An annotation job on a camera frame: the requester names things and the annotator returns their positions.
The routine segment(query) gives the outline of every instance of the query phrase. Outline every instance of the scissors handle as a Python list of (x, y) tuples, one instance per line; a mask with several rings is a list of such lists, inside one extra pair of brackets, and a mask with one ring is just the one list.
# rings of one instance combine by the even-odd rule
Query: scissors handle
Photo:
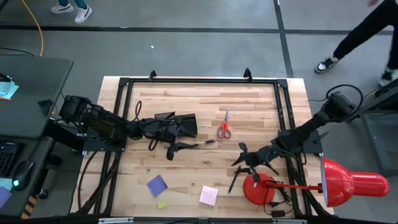
[(231, 137), (231, 131), (225, 128), (224, 125), (220, 126), (217, 130), (217, 136), (220, 139), (226, 138), (229, 139)]

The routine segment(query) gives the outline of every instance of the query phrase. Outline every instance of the yellow cable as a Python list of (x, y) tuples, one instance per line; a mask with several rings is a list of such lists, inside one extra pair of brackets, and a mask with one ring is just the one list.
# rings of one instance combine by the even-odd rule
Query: yellow cable
[(21, 0), (22, 3), (24, 3), (26, 9), (29, 11), (30, 16), (32, 16), (33, 20), (36, 23), (37, 28), (39, 29), (40, 32), (40, 38), (42, 39), (42, 48), (40, 50), (40, 57), (43, 56), (43, 49), (44, 49), (44, 38), (43, 38), (43, 33), (42, 33), (42, 29), (40, 28), (39, 23), (37, 22), (35, 16), (33, 15), (32, 11), (29, 9), (29, 6), (25, 3), (25, 0)]

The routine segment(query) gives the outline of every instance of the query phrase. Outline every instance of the red lamp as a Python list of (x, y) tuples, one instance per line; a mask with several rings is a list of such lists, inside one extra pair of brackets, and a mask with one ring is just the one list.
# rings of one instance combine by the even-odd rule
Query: red lamp
[(256, 204), (268, 204), (274, 198), (276, 187), (295, 189), (322, 190), (327, 207), (336, 207), (348, 201), (354, 195), (384, 197), (390, 191), (388, 180), (373, 172), (350, 172), (331, 159), (322, 159), (322, 185), (301, 186), (276, 184), (266, 174), (259, 174), (260, 183), (256, 186), (252, 175), (248, 175), (243, 183), (246, 198)]

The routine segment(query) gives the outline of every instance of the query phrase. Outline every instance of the purple sticky note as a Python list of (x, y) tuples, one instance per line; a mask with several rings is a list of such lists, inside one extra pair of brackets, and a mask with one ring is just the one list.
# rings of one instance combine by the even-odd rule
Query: purple sticky note
[(0, 187), (0, 208), (7, 202), (10, 198), (11, 192), (5, 187)]
[(149, 181), (147, 186), (154, 197), (160, 195), (160, 193), (167, 189), (167, 184), (160, 175), (157, 175), (155, 178)]

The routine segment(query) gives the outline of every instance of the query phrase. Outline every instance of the pink sticky note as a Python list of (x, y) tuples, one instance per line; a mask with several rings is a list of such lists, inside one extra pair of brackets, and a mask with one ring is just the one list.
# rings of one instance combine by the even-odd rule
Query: pink sticky note
[(214, 189), (213, 187), (203, 186), (203, 188), (201, 189), (199, 202), (215, 206), (217, 195), (218, 195), (218, 189)]

